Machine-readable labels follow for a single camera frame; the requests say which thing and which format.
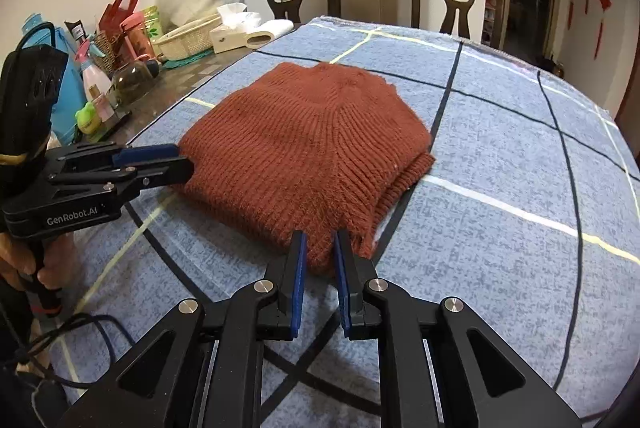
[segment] blue pitcher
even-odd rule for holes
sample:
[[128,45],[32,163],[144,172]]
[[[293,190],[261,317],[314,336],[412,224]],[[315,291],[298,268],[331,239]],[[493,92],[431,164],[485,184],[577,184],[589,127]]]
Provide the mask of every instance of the blue pitcher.
[[[42,23],[41,15],[32,14],[22,26],[22,34],[27,34],[39,23]],[[25,47],[43,43],[50,44],[50,40],[49,31],[38,31],[27,40]],[[58,102],[53,106],[51,113],[51,128],[58,136],[60,143],[70,144],[76,131],[76,112],[84,107],[86,97],[82,87],[82,76],[73,61],[76,51],[60,27],[56,27],[56,49],[67,53],[69,61],[62,78]]]

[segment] ribbed knit fabric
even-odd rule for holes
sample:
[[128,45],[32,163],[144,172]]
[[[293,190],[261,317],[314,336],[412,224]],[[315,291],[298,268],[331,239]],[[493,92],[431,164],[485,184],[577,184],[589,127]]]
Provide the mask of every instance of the ribbed knit fabric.
[[380,220],[433,164],[430,143],[380,76],[282,63],[184,135],[180,150],[195,165],[184,193],[282,250],[293,230],[305,231],[308,267],[324,272],[339,228],[350,231],[354,252],[371,257]]

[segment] blue tablecloth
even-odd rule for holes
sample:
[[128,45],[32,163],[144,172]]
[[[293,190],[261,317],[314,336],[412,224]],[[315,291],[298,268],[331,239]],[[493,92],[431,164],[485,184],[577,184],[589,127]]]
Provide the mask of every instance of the blue tablecloth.
[[[378,231],[384,242],[392,233],[378,274],[423,299],[461,297],[578,416],[608,408],[640,346],[640,173],[610,115],[559,78],[468,40],[317,18],[217,74],[134,144],[177,142],[284,61],[376,72],[432,132],[433,169]],[[189,295],[149,238],[213,300],[260,278],[273,255],[170,189],[132,205],[137,223],[124,212],[76,233],[82,267],[65,302],[116,316],[135,338]],[[306,354],[307,377],[265,362],[263,426],[380,424],[376,342],[345,340],[336,307],[331,284],[309,277],[300,337],[269,343],[291,363]],[[126,342],[109,332],[122,354]],[[52,360],[81,381],[108,367],[91,328],[56,343]],[[309,374],[335,387],[319,392]]]

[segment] paper towel roll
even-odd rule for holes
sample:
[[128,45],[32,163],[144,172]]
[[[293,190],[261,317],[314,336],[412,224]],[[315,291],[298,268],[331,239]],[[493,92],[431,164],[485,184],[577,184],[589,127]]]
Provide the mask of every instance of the paper towel roll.
[[246,46],[249,49],[258,49],[291,31],[293,31],[291,20],[269,20],[246,35]]

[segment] spray bottle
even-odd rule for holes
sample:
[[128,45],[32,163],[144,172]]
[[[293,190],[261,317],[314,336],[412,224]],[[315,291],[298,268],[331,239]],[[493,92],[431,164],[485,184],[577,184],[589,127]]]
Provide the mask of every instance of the spray bottle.
[[84,94],[86,95],[87,101],[91,101],[93,99],[89,90],[92,85],[98,87],[98,90],[103,94],[106,94],[111,88],[111,80],[92,62],[91,57],[89,56],[89,51],[100,58],[104,56],[104,53],[89,39],[82,42],[82,45],[78,48],[76,61],[80,62],[80,69],[82,70],[82,86],[84,87]]

